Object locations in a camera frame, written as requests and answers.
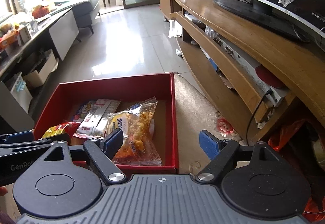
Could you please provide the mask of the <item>red silver snack packet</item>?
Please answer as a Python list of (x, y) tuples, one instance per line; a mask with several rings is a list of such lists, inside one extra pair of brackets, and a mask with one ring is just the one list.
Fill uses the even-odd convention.
[(106, 128), (110, 117), (117, 111), (120, 105), (119, 100), (97, 99), (92, 110), (81, 122), (74, 137), (80, 139), (103, 139), (106, 135)]

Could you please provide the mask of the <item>white paper bag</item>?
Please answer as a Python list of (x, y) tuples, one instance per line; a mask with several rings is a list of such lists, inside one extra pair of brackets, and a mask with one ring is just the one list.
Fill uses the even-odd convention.
[(182, 37), (182, 26), (176, 20), (169, 20), (169, 38)]

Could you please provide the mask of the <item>floral beige tablecloth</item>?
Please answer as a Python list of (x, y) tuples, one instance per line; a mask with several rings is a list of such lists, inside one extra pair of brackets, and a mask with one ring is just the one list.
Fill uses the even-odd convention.
[(179, 73), (174, 74), (179, 173), (197, 174), (210, 159), (199, 145), (203, 129), (218, 139), (225, 139), (217, 131), (219, 111)]

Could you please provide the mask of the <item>white cardboard box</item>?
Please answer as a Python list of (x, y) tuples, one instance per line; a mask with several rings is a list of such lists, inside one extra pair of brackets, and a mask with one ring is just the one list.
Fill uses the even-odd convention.
[(56, 66), (57, 59), (52, 49), (49, 49), (40, 54), (38, 61), (33, 65), (29, 73), (23, 77), (23, 80), (29, 88), (41, 87)]

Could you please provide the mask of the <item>white storage bin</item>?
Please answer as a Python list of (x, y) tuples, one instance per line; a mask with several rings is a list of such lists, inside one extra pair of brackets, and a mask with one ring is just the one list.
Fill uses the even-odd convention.
[(23, 110), (28, 113), (29, 106), (33, 97), (27, 88), (26, 82), (22, 78), (22, 73), (19, 72), (15, 74), (8, 81), (7, 86), (14, 99), (19, 103)]

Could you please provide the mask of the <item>wooden TV cabinet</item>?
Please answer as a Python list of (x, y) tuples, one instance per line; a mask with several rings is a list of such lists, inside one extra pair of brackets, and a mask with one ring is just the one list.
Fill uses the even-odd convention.
[[(213, 0), (160, 0), (168, 19), (183, 30), (178, 44), (208, 100), (250, 142), (269, 136), (298, 114), (324, 127), (324, 53), (313, 44), (296, 44), (227, 10)], [(277, 108), (220, 43), (184, 14), (188, 12), (253, 57), (288, 88)]]

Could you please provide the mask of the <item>yellow red snack bag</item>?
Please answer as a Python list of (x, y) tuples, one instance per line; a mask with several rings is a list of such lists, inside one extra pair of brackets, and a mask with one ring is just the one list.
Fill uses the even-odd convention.
[(42, 136), (42, 138), (48, 138), (56, 135), (61, 135), (61, 134), (68, 134), (70, 138), (76, 133), (77, 129), (80, 126), (80, 122), (65, 122), (61, 123), (59, 125), (53, 126), (49, 128)]

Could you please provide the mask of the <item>grey sofa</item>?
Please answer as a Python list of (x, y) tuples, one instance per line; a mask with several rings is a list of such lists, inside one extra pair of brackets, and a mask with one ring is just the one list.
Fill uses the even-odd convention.
[(71, 8), (78, 28), (88, 28), (93, 34), (93, 23), (100, 16), (99, 0), (63, 1), (54, 3), (58, 10)]

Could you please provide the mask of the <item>red cardboard box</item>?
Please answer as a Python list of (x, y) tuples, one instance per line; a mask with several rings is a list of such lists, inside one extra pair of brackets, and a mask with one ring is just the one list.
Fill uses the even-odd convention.
[(34, 137), (40, 139), (49, 128), (71, 121), (77, 110), (90, 101), (108, 109), (119, 101), (116, 110), (123, 111), (151, 98), (158, 101), (153, 116), (153, 144), (161, 165), (119, 165), (119, 168), (127, 175), (176, 173), (179, 170), (179, 151), (173, 73), (60, 83), (35, 125)]

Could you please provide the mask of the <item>black flat television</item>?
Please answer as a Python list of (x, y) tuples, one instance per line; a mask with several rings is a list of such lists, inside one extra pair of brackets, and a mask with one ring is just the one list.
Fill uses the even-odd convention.
[(324, 49), (324, 0), (214, 0), (221, 8), (297, 43)]

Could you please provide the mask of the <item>white set-top device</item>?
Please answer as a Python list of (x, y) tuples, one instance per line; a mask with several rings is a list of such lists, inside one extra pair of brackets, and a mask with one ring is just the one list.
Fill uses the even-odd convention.
[(272, 74), (271, 71), (266, 69), (262, 64), (260, 64), (257, 60), (248, 55), (248, 53), (243, 51), (234, 43), (228, 41), (221, 35), (217, 35), (214, 40), (238, 65), (240, 65), (246, 71), (263, 95), (269, 90), (272, 91), (269, 95), (267, 95), (267, 98), (275, 108), (278, 107), (289, 92), (287, 86), (279, 78)]

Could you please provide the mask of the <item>dark long side table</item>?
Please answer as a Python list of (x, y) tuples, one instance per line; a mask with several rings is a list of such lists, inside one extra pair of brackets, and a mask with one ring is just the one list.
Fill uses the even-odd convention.
[(23, 46), (12, 49), (1, 63), (1, 121), (13, 131), (32, 129), (34, 120), (14, 99), (4, 82), (12, 76), (18, 63), (38, 48), (51, 49), (54, 56), (63, 61), (78, 34), (72, 9), (60, 11), (48, 18)]

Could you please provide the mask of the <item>blue cartoon snack packet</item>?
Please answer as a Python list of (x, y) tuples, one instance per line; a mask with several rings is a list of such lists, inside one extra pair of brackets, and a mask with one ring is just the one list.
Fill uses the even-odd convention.
[(87, 116), (87, 114), (92, 110), (94, 104), (95, 104), (94, 100), (81, 104), (72, 115), (70, 121), (82, 122)]

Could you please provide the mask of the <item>yellow puffed snack bag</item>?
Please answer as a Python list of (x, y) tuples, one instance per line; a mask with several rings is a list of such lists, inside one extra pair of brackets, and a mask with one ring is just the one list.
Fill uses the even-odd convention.
[(162, 160), (153, 143), (155, 97), (144, 100), (113, 114), (106, 132), (115, 129), (123, 132), (123, 143), (112, 159), (114, 164), (128, 166), (161, 166)]

